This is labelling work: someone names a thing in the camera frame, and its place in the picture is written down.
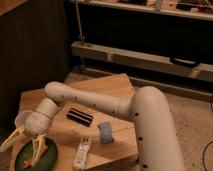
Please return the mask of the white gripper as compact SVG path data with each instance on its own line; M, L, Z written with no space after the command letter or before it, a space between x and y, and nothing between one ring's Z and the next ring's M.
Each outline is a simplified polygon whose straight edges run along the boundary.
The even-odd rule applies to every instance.
M25 135L37 136L32 140L33 145L33 159L39 160L41 155L47 150L45 144L46 133L51 126L52 120L47 116L39 113L32 112L27 118L27 124L30 133ZM20 129L13 131L10 136L0 145L0 152L7 151L15 142L21 140L24 137L23 132Z

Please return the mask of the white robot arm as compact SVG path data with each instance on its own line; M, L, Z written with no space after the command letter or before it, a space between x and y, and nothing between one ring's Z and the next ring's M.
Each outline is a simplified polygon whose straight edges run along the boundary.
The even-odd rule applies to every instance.
M35 165L45 147L45 136L56 114L68 101L87 106L134 123L140 166L145 171L186 171L173 116L165 95L145 86L134 95L120 98L78 90L60 82L44 88L46 97L34 110L23 111L15 118L16 129L0 144L0 152L28 136L33 141Z

